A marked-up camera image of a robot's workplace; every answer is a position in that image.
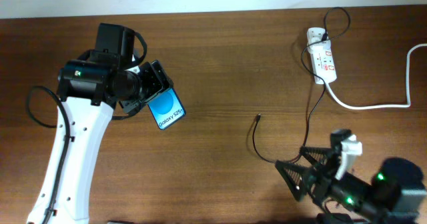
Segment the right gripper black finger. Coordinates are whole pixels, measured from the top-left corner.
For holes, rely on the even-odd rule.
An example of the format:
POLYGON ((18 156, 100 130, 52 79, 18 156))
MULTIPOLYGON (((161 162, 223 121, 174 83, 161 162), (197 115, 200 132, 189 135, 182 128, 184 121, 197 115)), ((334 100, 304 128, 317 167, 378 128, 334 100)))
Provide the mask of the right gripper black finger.
POLYGON ((295 163, 283 161, 276 161, 275 168, 288 185, 294 199, 296 201, 301 201, 307 194, 307 190, 303 184, 303 175, 306 173, 308 168, 295 163))
POLYGON ((326 165, 332 154, 331 148, 324 147, 301 147, 300 155, 304 157, 311 165, 326 165))

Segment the blue Galaxy smartphone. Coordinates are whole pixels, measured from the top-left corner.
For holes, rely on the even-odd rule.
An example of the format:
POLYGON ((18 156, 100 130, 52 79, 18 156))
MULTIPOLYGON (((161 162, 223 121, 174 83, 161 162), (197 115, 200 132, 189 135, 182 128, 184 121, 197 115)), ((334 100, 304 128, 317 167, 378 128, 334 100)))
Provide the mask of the blue Galaxy smartphone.
POLYGON ((166 130, 186 115, 186 110, 173 88, 149 102, 148 107, 161 130, 166 130))

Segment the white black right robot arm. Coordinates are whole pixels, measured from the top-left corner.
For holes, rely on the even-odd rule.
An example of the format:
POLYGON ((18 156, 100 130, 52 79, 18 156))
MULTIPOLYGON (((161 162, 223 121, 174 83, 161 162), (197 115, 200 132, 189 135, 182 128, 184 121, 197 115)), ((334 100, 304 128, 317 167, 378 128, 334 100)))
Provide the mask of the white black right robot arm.
POLYGON ((322 212, 316 223, 415 223, 426 198, 423 173, 413 162, 391 157, 383 161, 367 183, 349 172, 338 170, 347 165, 350 155, 337 148, 302 147, 300 154, 310 162, 304 167, 276 161, 275 167, 287 183, 294 199, 309 195, 322 212), (336 202, 351 213, 333 213, 327 205, 336 202))

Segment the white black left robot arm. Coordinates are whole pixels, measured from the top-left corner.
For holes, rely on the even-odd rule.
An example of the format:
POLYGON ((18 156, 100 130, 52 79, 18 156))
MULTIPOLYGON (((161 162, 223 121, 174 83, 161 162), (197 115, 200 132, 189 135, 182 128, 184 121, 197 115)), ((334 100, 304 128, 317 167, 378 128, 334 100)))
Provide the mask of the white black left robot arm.
POLYGON ((28 223, 88 223, 89 194, 101 140, 109 123, 136 115, 173 87, 158 61, 134 55, 140 33, 101 23, 95 48, 60 69, 55 140, 40 194, 28 223), (113 113, 120 105, 124 114, 113 113))

